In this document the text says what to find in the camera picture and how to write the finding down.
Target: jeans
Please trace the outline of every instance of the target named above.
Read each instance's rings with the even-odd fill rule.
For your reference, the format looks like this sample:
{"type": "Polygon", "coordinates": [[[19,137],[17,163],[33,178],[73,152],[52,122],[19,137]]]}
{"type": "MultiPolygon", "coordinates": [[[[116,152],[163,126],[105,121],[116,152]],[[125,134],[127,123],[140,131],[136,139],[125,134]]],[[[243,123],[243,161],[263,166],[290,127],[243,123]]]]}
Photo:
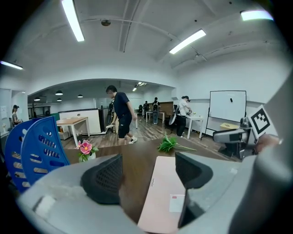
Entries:
{"type": "Polygon", "coordinates": [[[157,122],[158,122],[158,112],[152,112],[152,119],[153,119],[153,121],[154,121],[154,123],[156,123],[157,124],[157,122]]]}
{"type": "Polygon", "coordinates": [[[181,115],[177,115],[177,136],[181,137],[186,126],[186,117],[182,117],[181,115]]]}

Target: flower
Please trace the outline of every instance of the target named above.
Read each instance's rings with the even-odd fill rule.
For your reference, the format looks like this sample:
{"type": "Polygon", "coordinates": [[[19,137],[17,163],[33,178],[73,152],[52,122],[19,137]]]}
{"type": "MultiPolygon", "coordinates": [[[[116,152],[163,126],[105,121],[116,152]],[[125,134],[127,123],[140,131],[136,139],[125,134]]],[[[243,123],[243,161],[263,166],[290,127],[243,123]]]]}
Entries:
{"type": "Polygon", "coordinates": [[[89,154],[92,150],[92,144],[90,144],[89,141],[83,141],[83,143],[80,145],[80,148],[83,154],[89,154]]]}

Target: blue plastic chair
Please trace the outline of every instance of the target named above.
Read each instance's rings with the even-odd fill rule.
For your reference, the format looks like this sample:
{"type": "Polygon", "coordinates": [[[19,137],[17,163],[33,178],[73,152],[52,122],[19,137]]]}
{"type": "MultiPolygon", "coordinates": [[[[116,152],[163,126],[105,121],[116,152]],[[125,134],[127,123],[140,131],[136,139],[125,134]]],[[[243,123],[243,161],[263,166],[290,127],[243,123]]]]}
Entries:
{"type": "Polygon", "coordinates": [[[54,116],[36,121],[22,142],[22,167],[30,185],[50,171],[69,165],[54,116]]]}
{"type": "Polygon", "coordinates": [[[20,193],[24,192],[29,183],[21,165],[21,146],[24,139],[24,133],[36,121],[41,118],[35,118],[16,125],[9,133],[5,144],[5,164],[20,193]]]}

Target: man in dark t-shirt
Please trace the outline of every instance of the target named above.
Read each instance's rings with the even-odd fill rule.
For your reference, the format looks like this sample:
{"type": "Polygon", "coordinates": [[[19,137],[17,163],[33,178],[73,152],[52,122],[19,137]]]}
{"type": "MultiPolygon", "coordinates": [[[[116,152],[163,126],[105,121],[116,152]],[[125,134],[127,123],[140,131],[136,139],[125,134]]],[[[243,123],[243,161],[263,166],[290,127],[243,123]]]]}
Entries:
{"type": "Polygon", "coordinates": [[[134,109],[132,108],[128,97],[125,93],[117,92],[116,87],[113,85],[110,85],[106,89],[106,93],[109,95],[110,98],[114,98],[115,113],[112,124],[115,125],[117,117],[119,119],[118,144],[124,144],[124,138],[126,135],[131,138],[129,144],[133,144],[135,141],[137,141],[137,138],[130,133],[129,126],[131,123],[131,119],[136,120],[137,117],[134,113],[134,109]]]}

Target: white shirt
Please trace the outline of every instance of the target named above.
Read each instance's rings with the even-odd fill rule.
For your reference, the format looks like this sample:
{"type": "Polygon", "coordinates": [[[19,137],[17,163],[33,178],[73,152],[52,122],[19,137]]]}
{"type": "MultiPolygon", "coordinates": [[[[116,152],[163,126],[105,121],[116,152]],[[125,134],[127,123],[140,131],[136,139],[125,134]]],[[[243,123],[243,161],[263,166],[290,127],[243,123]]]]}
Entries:
{"type": "Polygon", "coordinates": [[[179,106],[179,110],[180,110],[180,115],[186,116],[186,112],[188,111],[188,108],[186,108],[188,106],[187,102],[184,99],[181,99],[179,101],[178,106],[179,106]]]}

